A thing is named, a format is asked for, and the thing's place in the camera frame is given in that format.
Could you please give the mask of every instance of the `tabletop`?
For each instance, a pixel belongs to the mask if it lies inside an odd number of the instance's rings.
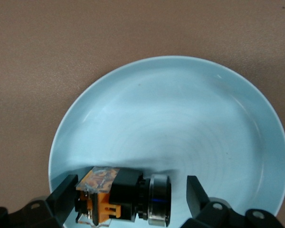
[[[0,206],[49,194],[55,132],[86,88],[165,55],[240,73],[285,130],[285,0],[0,1]],[[277,217],[285,226],[285,200]]]

